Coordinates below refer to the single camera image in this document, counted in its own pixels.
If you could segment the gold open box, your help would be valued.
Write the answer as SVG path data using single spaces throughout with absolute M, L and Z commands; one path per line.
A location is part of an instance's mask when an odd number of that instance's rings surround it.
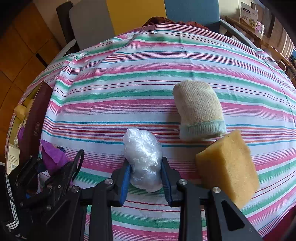
M 45 82 L 41 82 L 26 98 L 22 105 L 27 106 L 29 100 L 35 99 L 28 116 L 24 121 L 21 121 L 15 114 L 13 125 L 9 135 L 9 144 L 12 144 L 20 149 L 19 164 L 24 163 L 30 156 L 37 157 L 39 154 L 39 145 L 41 132 L 45 119 L 45 114 L 52 95 L 53 89 Z M 22 141 L 16 145 L 16 135 L 20 126 L 24 126 Z

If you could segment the purple snack packet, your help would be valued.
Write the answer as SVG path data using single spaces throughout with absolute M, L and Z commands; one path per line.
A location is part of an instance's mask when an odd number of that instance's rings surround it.
M 17 132 L 17 135 L 16 135 L 16 145 L 17 146 L 22 141 L 24 130 L 25 130 L 24 126 L 20 126 L 19 129 L 18 129 L 18 132 Z
M 45 167 L 50 175 L 53 175 L 56 171 L 62 168 L 68 163 L 66 154 L 61 149 L 55 147 L 50 142 L 40 140 L 42 149 L 42 159 Z

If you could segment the grey yellow blue headboard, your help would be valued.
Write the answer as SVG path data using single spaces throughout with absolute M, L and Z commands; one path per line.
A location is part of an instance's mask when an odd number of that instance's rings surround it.
M 218 1 L 80 1 L 69 10 L 75 40 L 81 50 L 142 27 L 150 18 L 194 21 L 219 31 Z

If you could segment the dark red blanket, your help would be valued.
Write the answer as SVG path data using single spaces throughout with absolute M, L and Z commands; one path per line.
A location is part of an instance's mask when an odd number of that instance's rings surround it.
M 188 21 L 188 22 L 184 22 L 184 21 L 172 21 L 170 19 L 161 17 L 161 16 L 154 16 L 152 18 L 150 18 L 147 22 L 145 22 L 142 26 L 150 26 L 150 25 L 156 25 L 156 24 L 179 24 L 179 25 L 186 25 L 186 26 L 192 26 L 192 27 L 196 27 L 196 28 L 200 28 L 200 29 L 204 29 L 204 30 L 209 30 L 209 28 L 194 22 L 194 21 Z

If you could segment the rolled beige sock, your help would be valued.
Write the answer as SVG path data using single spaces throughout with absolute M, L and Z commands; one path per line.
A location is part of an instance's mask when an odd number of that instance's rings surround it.
M 179 137 L 184 142 L 221 137 L 226 133 L 221 103 L 210 84 L 184 80 L 173 88 L 181 117 Z

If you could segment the striped pink green bedsheet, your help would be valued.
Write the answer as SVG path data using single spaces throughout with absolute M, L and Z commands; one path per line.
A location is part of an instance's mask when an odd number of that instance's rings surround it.
M 227 131 L 240 130 L 251 150 L 259 190 L 243 214 L 264 240 L 280 240 L 295 216 L 295 87 L 264 51 L 191 26 L 135 29 L 51 62 L 13 105 L 42 82 L 53 89 L 42 139 L 85 159 L 75 184 L 95 186 L 124 160 L 128 128 L 152 132 L 170 166 L 200 181 L 195 155 L 208 145 L 179 139 L 173 87 L 211 85 Z

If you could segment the wooden side desk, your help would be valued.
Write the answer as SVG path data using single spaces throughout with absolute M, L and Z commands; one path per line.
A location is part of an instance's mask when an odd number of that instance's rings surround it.
M 225 20 L 233 27 L 238 27 L 247 33 L 247 35 L 253 39 L 253 44 L 257 48 L 261 48 L 266 53 L 268 53 L 286 73 L 292 84 L 295 86 L 295 66 L 293 65 L 294 61 L 291 60 L 294 45 L 289 36 L 287 36 L 287 39 L 283 43 L 283 51 L 278 51 L 279 47 L 275 46 L 275 41 L 272 41 L 271 38 L 266 37 L 257 30 L 248 27 L 247 25 L 240 23 L 239 21 L 234 20 L 228 16 L 225 16 Z

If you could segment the white product box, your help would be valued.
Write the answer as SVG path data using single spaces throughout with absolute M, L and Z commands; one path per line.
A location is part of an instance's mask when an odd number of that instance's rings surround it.
M 257 20 L 258 10 L 256 9 L 256 7 L 252 8 L 252 6 L 247 5 L 244 2 L 241 2 L 239 22 L 255 29 L 257 25 Z

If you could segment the yellow sponge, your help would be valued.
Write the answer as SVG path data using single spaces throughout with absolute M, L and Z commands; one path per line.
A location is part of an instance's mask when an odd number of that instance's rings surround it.
M 259 188 L 251 151 L 240 130 L 230 132 L 196 154 L 195 161 L 202 185 L 208 189 L 219 187 L 239 209 Z
M 31 110 L 31 107 L 33 105 L 33 102 L 34 102 L 34 98 L 29 100 L 28 102 L 28 105 L 27 106 L 24 106 L 22 104 L 19 104 L 15 107 L 14 109 L 14 113 L 16 114 L 16 116 L 21 120 L 21 121 L 24 121 L 25 118 L 28 116 L 30 110 Z

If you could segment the wooden wardrobe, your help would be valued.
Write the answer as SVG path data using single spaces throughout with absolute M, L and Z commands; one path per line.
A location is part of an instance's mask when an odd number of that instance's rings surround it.
M 14 108 L 60 50 L 33 1 L 1 1 L 1 164 Z

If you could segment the white ointment carton box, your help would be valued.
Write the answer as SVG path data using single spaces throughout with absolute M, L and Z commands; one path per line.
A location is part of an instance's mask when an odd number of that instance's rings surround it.
M 20 149 L 9 144 L 6 156 L 6 174 L 9 175 L 19 165 Z

